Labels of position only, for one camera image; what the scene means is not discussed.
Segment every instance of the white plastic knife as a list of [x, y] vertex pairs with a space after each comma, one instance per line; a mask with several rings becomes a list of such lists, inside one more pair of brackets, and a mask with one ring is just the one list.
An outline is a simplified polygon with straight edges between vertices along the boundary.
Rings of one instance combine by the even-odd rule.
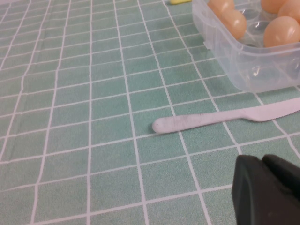
[[300, 97], [269, 105], [244, 109], [163, 117], [154, 121], [152, 128], [156, 133], [166, 134], [235, 119], [247, 119], [263, 122], [287, 116], [299, 110]]

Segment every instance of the egg carton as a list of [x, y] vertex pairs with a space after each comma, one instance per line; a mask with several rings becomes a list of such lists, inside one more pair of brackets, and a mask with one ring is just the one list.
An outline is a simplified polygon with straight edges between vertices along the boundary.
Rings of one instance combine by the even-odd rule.
[[193, 20], [235, 87], [258, 93], [300, 85], [300, 43], [263, 47], [265, 28], [277, 15], [263, 11], [258, 1], [235, 2], [247, 20], [246, 33], [238, 41], [207, 2], [193, 0]]

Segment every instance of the brown egg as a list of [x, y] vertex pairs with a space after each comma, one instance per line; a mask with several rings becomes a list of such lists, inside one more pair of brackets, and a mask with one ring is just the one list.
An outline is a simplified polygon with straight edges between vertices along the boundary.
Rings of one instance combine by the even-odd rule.
[[279, 10], [278, 16], [289, 16], [300, 23], [300, 0], [288, 0]]
[[210, 0], [207, 5], [217, 17], [220, 17], [225, 10], [232, 10], [235, 7], [234, 0]]
[[221, 21], [235, 39], [241, 39], [247, 28], [247, 21], [244, 15], [237, 10], [227, 10], [222, 13]]
[[287, 0], [261, 0], [261, 6], [267, 13], [277, 14]]
[[265, 47], [296, 43], [299, 40], [300, 25], [295, 19], [289, 16], [277, 17], [270, 22], [263, 37]]

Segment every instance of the checkered tablecloth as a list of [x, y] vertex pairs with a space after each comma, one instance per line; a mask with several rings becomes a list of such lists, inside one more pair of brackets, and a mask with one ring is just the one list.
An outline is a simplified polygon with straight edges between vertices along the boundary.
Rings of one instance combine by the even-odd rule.
[[239, 154], [300, 165], [300, 114], [156, 135], [160, 117], [300, 97], [236, 89], [192, 4], [0, 5], [1, 225], [230, 225]]

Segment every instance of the black plastic object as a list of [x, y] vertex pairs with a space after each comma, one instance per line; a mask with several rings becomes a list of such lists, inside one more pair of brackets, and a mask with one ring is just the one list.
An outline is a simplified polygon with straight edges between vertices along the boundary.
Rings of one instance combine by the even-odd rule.
[[275, 155], [238, 156], [232, 200], [238, 225], [300, 225], [300, 168]]

